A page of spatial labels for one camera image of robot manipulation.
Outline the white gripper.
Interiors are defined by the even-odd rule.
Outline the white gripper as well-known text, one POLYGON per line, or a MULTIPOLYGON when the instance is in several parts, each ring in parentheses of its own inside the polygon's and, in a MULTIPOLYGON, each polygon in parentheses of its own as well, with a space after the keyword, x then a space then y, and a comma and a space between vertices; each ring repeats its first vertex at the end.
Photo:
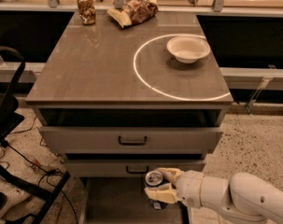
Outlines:
POLYGON ((187 207, 201 208, 201 186, 204 174, 201 172, 183 172, 177 168, 158 168, 158 172, 170 183, 159 187, 145 187, 145 193, 154 201, 177 203, 179 200, 187 207))

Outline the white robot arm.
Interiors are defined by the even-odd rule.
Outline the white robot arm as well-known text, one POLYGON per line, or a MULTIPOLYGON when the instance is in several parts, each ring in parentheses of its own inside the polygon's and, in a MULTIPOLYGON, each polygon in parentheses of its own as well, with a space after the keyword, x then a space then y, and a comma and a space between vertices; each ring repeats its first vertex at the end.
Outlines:
POLYGON ((145 193, 158 203, 183 203, 217 212, 233 224, 283 224, 283 192, 249 173, 231 179, 202 172, 158 168, 147 173, 145 193))

